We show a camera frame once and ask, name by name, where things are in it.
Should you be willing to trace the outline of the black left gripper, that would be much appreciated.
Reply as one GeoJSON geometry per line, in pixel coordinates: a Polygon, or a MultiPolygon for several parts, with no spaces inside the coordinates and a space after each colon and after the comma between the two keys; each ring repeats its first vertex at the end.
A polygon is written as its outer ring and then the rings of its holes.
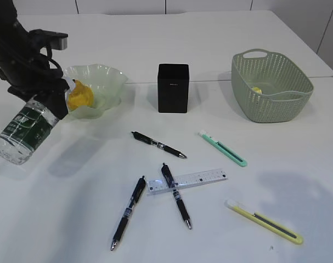
{"type": "Polygon", "coordinates": [[[41,102],[59,120],[68,114],[65,92],[69,85],[63,76],[61,66],[43,54],[26,58],[0,49],[0,79],[9,83],[8,93],[24,102],[41,102]]]}

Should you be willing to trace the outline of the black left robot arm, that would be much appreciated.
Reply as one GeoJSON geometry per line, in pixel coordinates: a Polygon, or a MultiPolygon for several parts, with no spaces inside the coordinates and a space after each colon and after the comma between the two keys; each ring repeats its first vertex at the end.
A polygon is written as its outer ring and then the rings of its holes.
{"type": "Polygon", "coordinates": [[[61,32],[26,31],[13,1],[0,1],[0,79],[9,83],[9,93],[25,102],[35,99],[58,119],[68,114],[69,85],[52,51],[66,49],[67,38],[61,32]]]}

